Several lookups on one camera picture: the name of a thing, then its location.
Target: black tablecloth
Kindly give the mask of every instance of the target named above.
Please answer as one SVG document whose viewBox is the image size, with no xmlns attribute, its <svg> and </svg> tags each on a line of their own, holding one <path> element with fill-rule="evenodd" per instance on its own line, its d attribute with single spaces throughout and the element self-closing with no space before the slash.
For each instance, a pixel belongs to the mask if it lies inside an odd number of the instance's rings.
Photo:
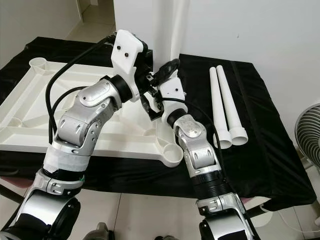
<svg viewBox="0 0 320 240">
<path fill-rule="evenodd" d="M 0 70 L 0 103 L 28 71 L 30 59 L 44 57 L 48 61 L 68 62 L 91 45 L 37 37 Z M 111 52 L 112 48 L 105 45 L 79 64 L 111 67 Z M 186 100 L 200 106 L 209 116 L 212 116 L 209 68 L 217 65 L 224 68 L 249 138 L 245 145 L 222 150 L 226 173 L 239 196 L 271 198 L 264 205 L 271 211 L 314 202 L 316 196 L 308 176 L 254 66 L 186 54 L 181 54 L 180 60 Z M 208 120 L 196 110 L 189 109 L 189 112 L 207 127 L 208 140 L 212 143 Z M 0 175 L 12 173 L 33 179 L 44 156 L 44 153 L 0 151 Z M 195 197 L 184 161 L 168 168 L 154 160 L 93 156 L 84 187 L 108 192 Z"/>
</svg>

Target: tiled floor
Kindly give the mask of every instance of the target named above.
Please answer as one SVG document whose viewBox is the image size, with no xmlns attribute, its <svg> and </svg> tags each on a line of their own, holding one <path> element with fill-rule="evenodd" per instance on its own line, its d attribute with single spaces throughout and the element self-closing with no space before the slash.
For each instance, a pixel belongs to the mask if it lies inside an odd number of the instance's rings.
<svg viewBox="0 0 320 240">
<path fill-rule="evenodd" d="M 112 0 L 99 0 L 99 6 L 89 6 L 83 13 L 84 23 L 67 37 L 69 40 L 97 42 L 115 31 Z M 4 183 L 23 195 L 20 189 Z M 72 230 L 70 240 L 82 239 L 94 230 L 98 222 L 105 222 L 115 231 L 117 240 L 153 240 L 158 235 L 174 235 L 181 240 L 200 240 L 199 223 L 203 219 L 195 199 L 148 196 L 126 193 L 82 190 L 77 195 L 81 212 Z M 18 204 L 0 196 L 0 227 L 5 224 Z M 281 210 L 287 223 L 298 230 L 317 230 L 313 220 L 319 216 L 319 205 L 291 207 Z M 280 215 L 273 213 L 265 226 L 256 229 L 262 240 L 303 240 L 320 233 L 305 233 L 290 229 Z"/>
</svg>

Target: white tube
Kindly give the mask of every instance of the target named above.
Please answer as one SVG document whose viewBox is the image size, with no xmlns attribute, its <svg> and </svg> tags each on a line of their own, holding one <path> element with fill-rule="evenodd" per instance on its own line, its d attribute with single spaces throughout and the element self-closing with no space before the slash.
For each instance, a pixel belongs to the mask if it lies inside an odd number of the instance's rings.
<svg viewBox="0 0 320 240">
<path fill-rule="evenodd" d="M 224 106 L 222 104 L 216 68 L 211 67 L 209 72 L 214 126 L 219 137 L 221 149 L 227 149 L 231 147 L 232 139 L 227 129 Z M 215 134 L 213 134 L 213 144 L 216 148 L 218 147 Z"/>
<path fill-rule="evenodd" d="M 153 72 L 171 60 L 174 2 L 152 1 Z"/>
<path fill-rule="evenodd" d="M 171 43 L 171 60 L 179 58 L 182 42 L 187 28 L 190 0 L 176 0 L 175 3 Z"/>
<path fill-rule="evenodd" d="M 233 145 L 243 145 L 248 141 L 246 130 L 242 127 L 238 112 L 232 98 L 230 88 L 226 79 L 224 69 L 221 65 L 216 67 L 218 73 L 221 95 L 225 109 L 226 118 L 229 125 L 229 133 L 231 134 Z"/>
</svg>

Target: white plastic tray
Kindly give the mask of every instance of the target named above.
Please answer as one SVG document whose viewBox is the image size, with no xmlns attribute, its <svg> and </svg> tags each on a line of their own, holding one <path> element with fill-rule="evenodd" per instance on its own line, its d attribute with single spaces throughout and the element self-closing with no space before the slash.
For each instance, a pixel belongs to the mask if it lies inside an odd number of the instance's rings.
<svg viewBox="0 0 320 240">
<path fill-rule="evenodd" d="M 0 150 L 45 153 L 49 145 L 45 91 L 65 63 L 37 57 L 29 64 L 29 71 L 0 106 Z M 75 64 L 54 83 L 51 105 L 67 90 L 93 85 L 105 75 L 112 77 L 113 68 Z M 57 123 L 76 94 L 71 93 L 57 107 Z M 183 151 L 169 126 L 160 119 L 151 122 L 140 101 L 129 101 L 104 125 L 92 155 L 160 160 L 175 167 Z"/>
</svg>

